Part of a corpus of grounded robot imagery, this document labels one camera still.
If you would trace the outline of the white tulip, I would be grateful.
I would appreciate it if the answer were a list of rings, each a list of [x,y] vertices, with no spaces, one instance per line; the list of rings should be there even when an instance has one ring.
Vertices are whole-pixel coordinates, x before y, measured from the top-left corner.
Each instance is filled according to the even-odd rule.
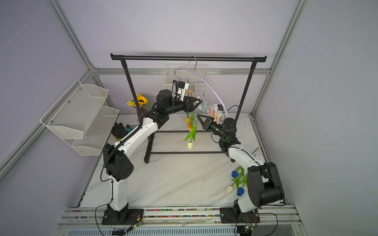
[[[234,190],[236,190],[236,192],[237,192],[237,187],[236,187],[235,181],[236,181],[236,178],[235,179],[233,178],[232,181],[231,181],[231,185],[228,185],[226,187],[225,192],[227,194],[231,194]]]
[[[188,89],[188,95],[189,95],[189,97],[197,98],[198,94],[195,91],[195,85],[193,85],[192,88]],[[188,141],[188,143],[187,143],[188,150],[192,150],[193,147],[194,147],[194,141],[195,141],[195,138],[194,138],[195,131],[194,130],[196,128],[194,112],[189,113],[189,116],[190,116],[190,119],[193,120],[193,122],[192,122],[193,129],[192,129],[192,131],[189,131],[189,134],[186,136],[186,138],[184,140]]]

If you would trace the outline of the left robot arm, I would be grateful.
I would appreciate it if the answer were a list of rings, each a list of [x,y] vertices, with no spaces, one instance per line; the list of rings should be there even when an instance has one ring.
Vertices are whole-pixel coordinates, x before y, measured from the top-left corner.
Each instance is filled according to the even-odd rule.
[[[120,212],[128,208],[127,178],[133,172],[129,158],[134,151],[169,120],[169,115],[182,111],[191,113],[200,103],[200,99],[185,95],[176,99],[170,90],[163,89],[157,95],[156,104],[131,133],[113,145],[104,146],[104,168],[112,184],[110,209]]]

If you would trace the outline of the blue tulip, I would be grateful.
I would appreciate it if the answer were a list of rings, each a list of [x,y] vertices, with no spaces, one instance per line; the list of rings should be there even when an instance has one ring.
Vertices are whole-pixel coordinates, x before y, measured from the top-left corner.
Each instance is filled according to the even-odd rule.
[[[248,176],[239,175],[235,181],[237,187],[237,196],[243,196],[245,193],[245,187],[248,187]]]
[[[235,178],[241,178],[241,177],[244,177],[244,168],[239,166],[237,167],[234,171],[232,171],[231,173],[231,176],[235,179]]]

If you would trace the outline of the black clothes rack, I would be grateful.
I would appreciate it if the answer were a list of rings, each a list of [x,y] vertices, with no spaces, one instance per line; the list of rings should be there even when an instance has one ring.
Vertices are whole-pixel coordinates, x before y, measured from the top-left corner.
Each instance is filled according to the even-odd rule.
[[[128,60],[140,60],[140,61],[189,61],[191,57],[173,57],[173,56],[125,56],[125,55],[111,55],[111,58],[115,61],[120,61],[127,77],[129,87],[132,95],[136,96],[132,79],[128,70]],[[253,57],[253,58],[238,58],[238,57],[198,57],[195,59],[197,62],[250,62],[251,68],[248,75],[248,79],[242,94],[242,98],[239,104],[239,108],[242,107],[250,82],[252,80],[253,73],[255,71],[257,63],[266,62],[266,57]],[[140,113],[140,106],[137,105],[139,125],[129,135],[122,138],[118,145],[112,146],[109,151],[104,152],[106,158],[104,164],[107,165],[110,160],[114,159],[117,155],[120,157],[129,157],[132,154],[132,149],[126,146],[126,142],[131,143],[132,148],[139,146],[140,141],[144,141],[146,138],[153,135],[159,128],[161,128],[169,119],[169,115],[178,112],[193,112],[199,105],[200,100],[194,97],[188,97],[184,95],[183,87],[180,83],[176,83],[176,91],[164,89],[157,95],[157,104],[147,114],[142,115]],[[206,116],[205,121],[201,121],[203,129],[211,131],[213,134],[219,136],[219,146],[221,152],[225,153],[233,161],[236,161],[236,155],[231,154],[231,148],[235,148],[239,144],[236,138],[236,124],[237,118],[225,119],[223,125],[216,124],[216,122],[209,116]]]

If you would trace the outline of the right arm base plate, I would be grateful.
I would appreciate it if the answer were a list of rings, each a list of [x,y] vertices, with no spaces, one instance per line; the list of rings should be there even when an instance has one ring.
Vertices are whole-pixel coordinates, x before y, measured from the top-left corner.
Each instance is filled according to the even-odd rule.
[[[232,207],[222,207],[220,208],[220,220],[222,224],[259,223],[260,217],[257,210],[242,213]]]

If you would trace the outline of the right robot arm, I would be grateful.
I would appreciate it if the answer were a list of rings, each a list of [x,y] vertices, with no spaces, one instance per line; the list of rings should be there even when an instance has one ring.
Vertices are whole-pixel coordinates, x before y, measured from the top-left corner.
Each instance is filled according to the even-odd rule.
[[[220,138],[218,144],[221,151],[235,160],[247,174],[248,192],[236,201],[235,212],[248,213],[284,199],[277,166],[273,162],[257,159],[242,148],[236,136],[235,119],[226,118],[223,124],[218,124],[211,116],[197,115],[197,118],[204,130]]]

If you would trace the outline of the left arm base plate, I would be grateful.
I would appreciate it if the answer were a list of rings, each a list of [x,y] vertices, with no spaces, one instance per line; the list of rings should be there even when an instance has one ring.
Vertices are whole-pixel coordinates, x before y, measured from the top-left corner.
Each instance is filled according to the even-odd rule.
[[[108,208],[104,211],[102,225],[135,225],[142,221],[144,209],[126,209],[116,211]]]

